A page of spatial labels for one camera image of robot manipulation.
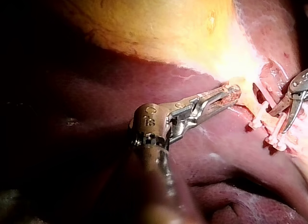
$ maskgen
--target clip applier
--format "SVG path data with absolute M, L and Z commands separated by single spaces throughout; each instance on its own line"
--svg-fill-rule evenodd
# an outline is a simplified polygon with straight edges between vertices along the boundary
M 183 138 L 188 129 L 234 105 L 240 95 L 239 86 L 225 85 L 177 102 L 144 104 L 135 111 L 128 127 L 130 144 L 145 170 L 163 178 L 165 198 L 173 207 L 179 204 L 168 163 L 169 145 Z

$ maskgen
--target metal jaw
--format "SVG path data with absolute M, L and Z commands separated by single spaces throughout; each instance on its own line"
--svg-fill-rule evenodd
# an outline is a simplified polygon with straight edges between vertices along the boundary
M 172 123 L 169 143 L 182 139 L 187 130 L 236 104 L 240 95 L 239 86 L 226 85 L 177 102 L 160 104 L 169 109 L 167 118 Z
M 271 116 L 282 113 L 291 107 L 286 126 L 282 133 L 286 133 L 293 125 L 304 101 L 308 100 L 308 69 L 300 72 L 288 87 L 285 97 L 269 112 Z
M 286 133 L 293 125 L 304 101 L 308 100 L 308 69 L 299 73 L 290 83 L 287 96 L 291 101 L 291 110 L 287 124 L 282 133 Z

